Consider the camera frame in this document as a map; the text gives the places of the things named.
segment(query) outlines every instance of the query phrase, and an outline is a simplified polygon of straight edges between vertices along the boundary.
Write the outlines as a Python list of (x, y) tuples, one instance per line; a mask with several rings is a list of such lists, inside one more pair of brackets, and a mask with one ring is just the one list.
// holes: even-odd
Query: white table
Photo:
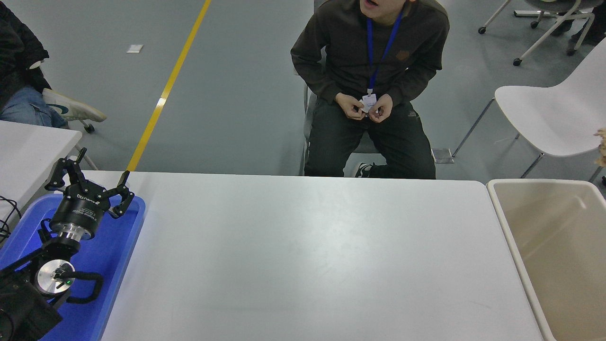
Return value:
[[(120, 174), (85, 172), (105, 187)], [(134, 172), (128, 185), (147, 216), (103, 341), (542, 340), (480, 183)]]
[[(77, 130), (0, 121), (0, 195), (22, 208), (81, 137)], [(0, 201), (0, 219), (11, 209)]]

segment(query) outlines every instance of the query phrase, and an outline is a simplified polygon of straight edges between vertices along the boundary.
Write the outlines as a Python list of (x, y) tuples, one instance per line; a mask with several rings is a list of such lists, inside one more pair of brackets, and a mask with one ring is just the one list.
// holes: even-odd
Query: sneaker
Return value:
[(65, 95), (61, 95), (50, 89), (44, 89), (42, 91), (42, 98), (66, 121), (91, 120), (103, 122), (107, 118), (107, 116), (92, 106), (71, 99)]
[(360, 162), (357, 167), (354, 168), (353, 177), (354, 178), (370, 178), (370, 169), (375, 164), (363, 163)]

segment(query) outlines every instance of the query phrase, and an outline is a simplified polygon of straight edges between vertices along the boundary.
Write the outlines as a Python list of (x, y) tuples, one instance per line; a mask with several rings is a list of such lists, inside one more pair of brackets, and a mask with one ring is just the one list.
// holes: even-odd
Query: dark pants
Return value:
[(600, 6), (593, 7), (591, 12), (595, 15), (595, 19), (587, 32), (587, 36), (602, 36), (604, 32), (606, 32), (606, 2), (603, 2)]
[(387, 165), (373, 166), (370, 177), (436, 178), (429, 140), (410, 103), (394, 107), (385, 121), (374, 123), (369, 118), (351, 120), (338, 104), (322, 98), (318, 98), (313, 113), (305, 175), (342, 177), (347, 159), (365, 130), (387, 160)]

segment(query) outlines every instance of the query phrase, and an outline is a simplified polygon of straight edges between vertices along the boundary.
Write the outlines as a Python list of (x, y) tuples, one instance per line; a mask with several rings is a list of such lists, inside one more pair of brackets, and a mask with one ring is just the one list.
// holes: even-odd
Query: person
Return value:
[(0, 120), (61, 128), (70, 120), (105, 120), (97, 109), (51, 89), (39, 68), (46, 58), (42, 43), (0, 1)]
[[(583, 44), (596, 46), (602, 41), (602, 39), (604, 39), (604, 36), (605, 36), (604, 32), (606, 32), (606, 2), (603, 2), (601, 5), (593, 7), (593, 10), (591, 12), (594, 14), (594, 20), (593, 20), (591, 27), (587, 31), (587, 35), (585, 36), (585, 39), (583, 39)], [(564, 21), (560, 26), (558, 26), (555, 30), (553, 30), (551, 35), (552, 36), (563, 35), (564, 32), (568, 32), (572, 28), (572, 23), (573, 23), (573, 20)], [(586, 26), (587, 26), (587, 22), (585, 22), (585, 24), (583, 25), (583, 28), (581, 28), (577, 33), (575, 33), (574, 35), (572, 35), (570, 37), (569, 44), (574, 45), (579, 41), (579, 38), (581, 37), (581, 34), (583, 33), (583, 29), (585, 29)]]
[[(606, 2), (593, 7), (591, 12), (594, 15), (593, 23), (591, 24), (591, 27), (589, 27), (582, 44), (596, 46), (604, 39), (604, 32), (606, 32)], [(576, 44), (579, 41), (585, 26), (587, 26), (587, 23), (583, 25), (582, 29), (570, 37), (570, 43)]]
[(344, 176), (367, 130), (387, 164), (361, 163), (355, 177), (435, 179), (410, 101), (442, 69), (448, 30), (435, 0), (328, 0), (318, 8), (291, 49), (295, 69), (318, 96), (305, 175)]

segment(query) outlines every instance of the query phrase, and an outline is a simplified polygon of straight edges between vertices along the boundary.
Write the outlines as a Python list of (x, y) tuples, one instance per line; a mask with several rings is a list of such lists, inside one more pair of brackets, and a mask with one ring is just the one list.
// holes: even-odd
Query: robotic arm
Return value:
[[(42, 246), (0, 271), (1, 341), (39, 340), (62, 320), (57, 309), (63, 303), (85, 304), (101, 291), (103, 277), (76, 271), (70, 259), (80, 250), (80, 240), (95, 237), (105, 212), (114, 219), (121, 217), (135, 194), (126, 187), (129, 171), (110, 190), (86, 180), (79, 165), (85, 153), (82, 148), (75, 161), (60, 158), (44, 186), (48, 191), (63, 192), (63, 199), (53, 218), (41, 221)], [(62, 189), (65, 171), (70, 185)], [(122, 200), (112, 207), (109, 198), (115, 195)], [(95, 281), (90, 296), (71, 296), (75, 280)]]

